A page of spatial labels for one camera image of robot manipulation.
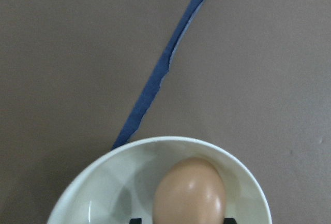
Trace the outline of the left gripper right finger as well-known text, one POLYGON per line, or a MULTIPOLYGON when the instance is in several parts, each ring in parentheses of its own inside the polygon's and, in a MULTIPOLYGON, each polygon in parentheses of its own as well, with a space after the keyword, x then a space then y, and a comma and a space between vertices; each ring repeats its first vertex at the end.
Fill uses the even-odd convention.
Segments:
POLYGON ((223 224, 237 224, 235 218, 225 218, 223 224))

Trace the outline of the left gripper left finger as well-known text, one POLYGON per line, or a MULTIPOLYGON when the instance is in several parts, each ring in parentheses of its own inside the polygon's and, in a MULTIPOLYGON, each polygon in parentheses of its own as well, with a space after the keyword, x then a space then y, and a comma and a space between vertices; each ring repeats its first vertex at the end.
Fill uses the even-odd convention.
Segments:
POLYGON ((129 224, 142 224, 142 218, 131 218, 129 224))

